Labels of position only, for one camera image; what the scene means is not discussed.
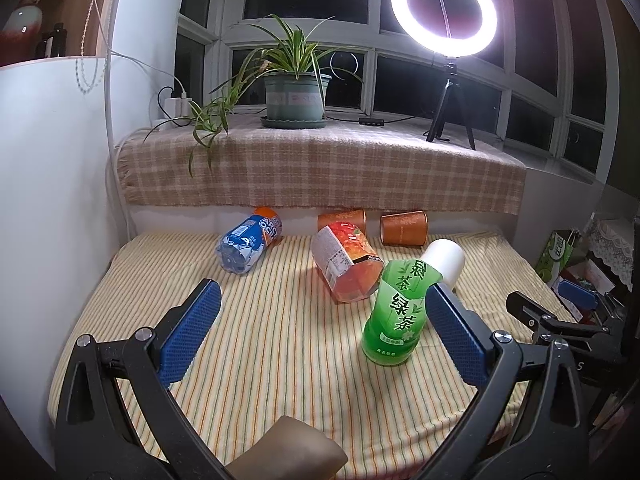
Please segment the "green tea cut-bottle cup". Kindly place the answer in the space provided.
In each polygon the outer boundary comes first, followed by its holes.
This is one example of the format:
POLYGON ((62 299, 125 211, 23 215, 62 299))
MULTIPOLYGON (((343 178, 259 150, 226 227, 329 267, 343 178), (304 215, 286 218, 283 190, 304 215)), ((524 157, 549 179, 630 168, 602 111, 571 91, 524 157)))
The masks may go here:
POLYGON ((370 361, 395 366, 409 359, 427 320, 427 289, 441 279, 442 274, 421 259, 388 263, 363 327, 361 349, 370 361))

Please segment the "white plastic cup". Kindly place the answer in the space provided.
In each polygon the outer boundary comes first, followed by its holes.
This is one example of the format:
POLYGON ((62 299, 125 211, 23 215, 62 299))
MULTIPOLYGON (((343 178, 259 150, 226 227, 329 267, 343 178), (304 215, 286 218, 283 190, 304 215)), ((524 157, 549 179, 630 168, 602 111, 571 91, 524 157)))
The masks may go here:
POLYGON ((453 240, 433 240, 421 260, 442 276, 442 282, 454 289, 465 266, 465 252, 453 240))

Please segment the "orange paper cup right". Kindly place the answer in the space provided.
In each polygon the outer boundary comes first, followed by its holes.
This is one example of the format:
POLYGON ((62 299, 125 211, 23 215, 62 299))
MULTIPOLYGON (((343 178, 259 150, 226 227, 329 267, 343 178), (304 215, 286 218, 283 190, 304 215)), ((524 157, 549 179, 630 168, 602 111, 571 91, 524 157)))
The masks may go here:
POLYGON ((427 215, 423 210, 382 214, 380 234, 384 245, 423 246, 428 234, 427 215))

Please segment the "orange paper cup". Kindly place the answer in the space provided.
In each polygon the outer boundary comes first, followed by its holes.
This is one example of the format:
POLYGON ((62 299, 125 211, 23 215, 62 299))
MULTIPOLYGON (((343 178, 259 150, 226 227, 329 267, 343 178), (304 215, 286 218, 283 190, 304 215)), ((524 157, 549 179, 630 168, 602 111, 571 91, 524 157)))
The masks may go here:
POLYGON ((331 211, 319 214, 317 218, 317 230, 322 230, 334 222, 351 223, 360 229, 363 234, 367 233, 367 214, 363 209, 331 211))
POLYGON ((423 246, 428 234, 427 215, 423 210, 382 214, 380 234, 384 245, 423 246))

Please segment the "blue cut-bottle cup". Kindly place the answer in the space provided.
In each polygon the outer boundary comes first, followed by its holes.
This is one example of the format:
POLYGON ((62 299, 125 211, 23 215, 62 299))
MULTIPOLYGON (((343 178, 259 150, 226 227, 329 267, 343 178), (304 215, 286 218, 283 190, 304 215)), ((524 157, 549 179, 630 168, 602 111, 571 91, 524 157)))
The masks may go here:
POLYGON ((281 234, 279 215, 268 207, 256 208, 218 243, 216 253, 222 268, 234 274, 247 274, 281 234))

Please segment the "orange paper cup left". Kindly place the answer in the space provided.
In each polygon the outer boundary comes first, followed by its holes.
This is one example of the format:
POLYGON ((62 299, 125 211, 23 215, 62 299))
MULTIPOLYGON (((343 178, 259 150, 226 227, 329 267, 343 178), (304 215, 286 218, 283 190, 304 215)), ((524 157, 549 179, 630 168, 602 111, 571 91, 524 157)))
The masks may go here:
POLYGON ((363 209, 331 211, 319 214, 317 218, 317 230, 322 230, 334 222, 351 223, 360 229, 363 234, 367 233, 367 214, 363 209))

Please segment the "green carton box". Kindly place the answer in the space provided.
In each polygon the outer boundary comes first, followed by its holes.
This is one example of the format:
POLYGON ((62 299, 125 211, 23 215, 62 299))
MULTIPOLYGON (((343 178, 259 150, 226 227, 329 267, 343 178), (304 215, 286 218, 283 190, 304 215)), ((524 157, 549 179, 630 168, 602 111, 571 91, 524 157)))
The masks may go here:
POLYGON ((551 285, 566 267, 572 256, 579 230, 552 231, 534 269, 538 276, 551 285))

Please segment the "lace-covered side table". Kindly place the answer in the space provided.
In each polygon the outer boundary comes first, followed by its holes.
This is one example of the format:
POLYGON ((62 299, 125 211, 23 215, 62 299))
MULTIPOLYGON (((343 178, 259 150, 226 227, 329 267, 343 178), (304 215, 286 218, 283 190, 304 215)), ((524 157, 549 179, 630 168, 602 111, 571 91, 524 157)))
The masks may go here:
POLYGON ((587 228, 590 252, 599 258, 632 291, 634 268, 634 228, 621 218, 592 218, 587 228))

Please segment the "plaid beige cloth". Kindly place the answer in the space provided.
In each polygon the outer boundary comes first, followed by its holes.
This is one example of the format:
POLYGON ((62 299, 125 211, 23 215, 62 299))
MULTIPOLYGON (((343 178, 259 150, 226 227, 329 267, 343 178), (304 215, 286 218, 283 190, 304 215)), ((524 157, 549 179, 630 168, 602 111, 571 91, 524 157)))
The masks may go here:
POLYGON ((117 171, 130 205, 415 210, 512 214, 526 168, 484 142, 430 143, 416 126, 331 122, 269 129, 243 117, 209 148, 192 128, 125 141, 117 171))

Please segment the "potted spider plant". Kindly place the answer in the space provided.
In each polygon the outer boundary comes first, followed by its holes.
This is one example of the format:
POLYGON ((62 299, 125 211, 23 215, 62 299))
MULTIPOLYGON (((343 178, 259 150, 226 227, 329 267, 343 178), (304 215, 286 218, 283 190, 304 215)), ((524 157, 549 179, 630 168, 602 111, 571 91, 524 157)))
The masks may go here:
POLYGON ((213 159, 218 139, 231 131, 231 117, 250 88, 261 81, 265 89, 266 122, 277 128, 322 128, 326 124, 326 95, 333 79, 348 77, 362 81, 361 64, 337 66, 335 55, 340 47, 327 47, 314 39, 314 33, 329 20, 303 29, 277 14, 269 14, 272 27, 253 23, 251 28, 271 40, 265 47, 250 50, 239 69, 213 88, 213 99, 205 105, 190 104, 194 147, 188 157, 188 171, 193 171, 196 152, 213 159))

